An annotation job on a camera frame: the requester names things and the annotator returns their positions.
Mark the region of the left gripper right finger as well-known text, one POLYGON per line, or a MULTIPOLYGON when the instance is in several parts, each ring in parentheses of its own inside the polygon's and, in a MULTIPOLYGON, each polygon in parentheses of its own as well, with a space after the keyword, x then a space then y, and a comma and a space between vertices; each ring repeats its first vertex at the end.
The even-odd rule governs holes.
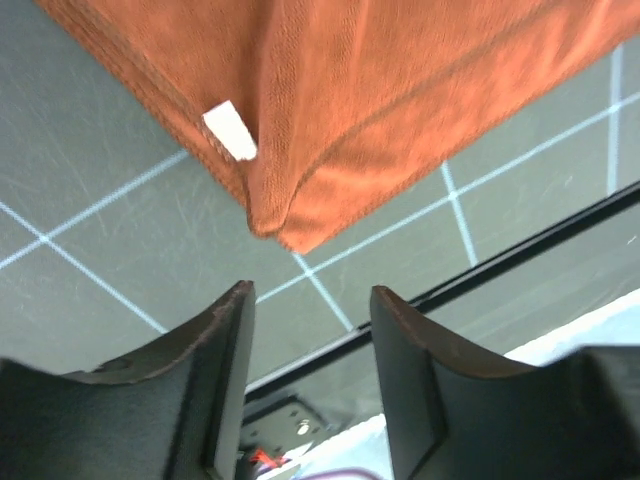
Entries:
POLYGON ((398 479, 635 479, 639 350, 590 346, 536 367, 424 317, 391 289, 371 331, 398 479))

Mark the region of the brown towel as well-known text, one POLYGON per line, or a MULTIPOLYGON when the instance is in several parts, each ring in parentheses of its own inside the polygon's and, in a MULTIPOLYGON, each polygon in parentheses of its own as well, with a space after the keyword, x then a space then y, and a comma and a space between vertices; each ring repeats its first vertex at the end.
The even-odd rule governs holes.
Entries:
POLYGON ((45 1, 306 253, 639 31, 635 1, 45 1))

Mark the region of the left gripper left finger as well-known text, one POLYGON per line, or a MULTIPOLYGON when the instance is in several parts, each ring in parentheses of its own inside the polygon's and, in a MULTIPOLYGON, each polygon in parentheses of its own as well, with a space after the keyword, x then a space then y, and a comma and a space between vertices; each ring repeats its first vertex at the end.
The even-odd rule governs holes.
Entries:
POLYGON ((255 291, 203 312, 91 372, 1 363, 5 479, 232 479, 255 291))

